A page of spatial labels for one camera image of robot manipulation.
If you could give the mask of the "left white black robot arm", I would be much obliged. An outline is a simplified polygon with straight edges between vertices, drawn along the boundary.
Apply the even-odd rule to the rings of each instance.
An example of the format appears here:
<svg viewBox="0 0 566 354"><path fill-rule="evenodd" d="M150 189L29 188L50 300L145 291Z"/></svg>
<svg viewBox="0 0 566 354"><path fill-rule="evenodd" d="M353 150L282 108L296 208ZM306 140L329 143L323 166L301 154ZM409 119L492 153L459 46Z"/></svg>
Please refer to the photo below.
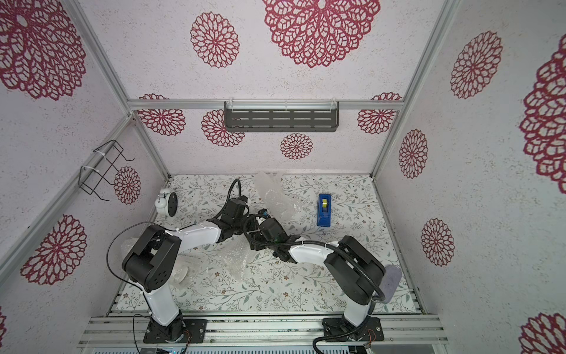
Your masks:
<svg viewBox="0 0 566 354"><path fill-rule="evenodd" d="M177 256L241 234L248 211L248 198L242 196L229 199L214 217L179 231L158 224L147 227L122 261L122 269L142 288L154 323L168 328L181 315L169 285Z"/></svg>

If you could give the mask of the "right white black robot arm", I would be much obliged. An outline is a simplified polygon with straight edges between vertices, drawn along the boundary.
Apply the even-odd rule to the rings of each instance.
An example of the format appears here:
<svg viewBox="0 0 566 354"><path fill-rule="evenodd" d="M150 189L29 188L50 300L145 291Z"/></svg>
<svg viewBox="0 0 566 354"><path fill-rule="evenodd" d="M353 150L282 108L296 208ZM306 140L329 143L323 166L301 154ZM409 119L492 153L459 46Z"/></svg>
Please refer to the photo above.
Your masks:
<svg viewBox="0 0 566 354"><path fill-rule="evenodd" d="M334 243L307 240L287 234L275 218L258 216L243 222L243 234L252 249L270 249L282 262L324 267L348 298L343 320L350 327L361 326L374 303L386 300L380 288L386 267L352 236Z"/></svg>

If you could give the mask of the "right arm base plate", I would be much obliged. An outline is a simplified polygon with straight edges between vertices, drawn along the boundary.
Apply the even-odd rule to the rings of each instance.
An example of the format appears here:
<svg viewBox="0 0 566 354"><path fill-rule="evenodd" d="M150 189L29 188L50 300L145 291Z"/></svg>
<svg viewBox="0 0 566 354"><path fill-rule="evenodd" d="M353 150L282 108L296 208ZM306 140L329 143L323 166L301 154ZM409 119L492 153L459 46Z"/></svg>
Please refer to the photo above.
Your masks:
<svg viewBox="0 0 566 354"><path fill-rule="evenodd" d="M385 339L381 321L367 317L360 325L353 325L345 318L324 318L324 339L328 342L383 342Z"/></svg>

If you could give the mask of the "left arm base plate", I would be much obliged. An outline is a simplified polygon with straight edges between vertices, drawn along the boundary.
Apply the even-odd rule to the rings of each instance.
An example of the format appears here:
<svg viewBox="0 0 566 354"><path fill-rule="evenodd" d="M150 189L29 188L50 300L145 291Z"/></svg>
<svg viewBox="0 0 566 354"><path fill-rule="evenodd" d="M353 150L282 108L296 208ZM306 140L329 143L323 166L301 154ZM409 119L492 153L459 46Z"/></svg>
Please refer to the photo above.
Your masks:
<svg viewBox="0 0 566 354"><path fill-rule="evenodd" d="M208 321L205 319L177 319L163 326L151 319L144 335L144 344L200 344L204 340Z"/></svg>

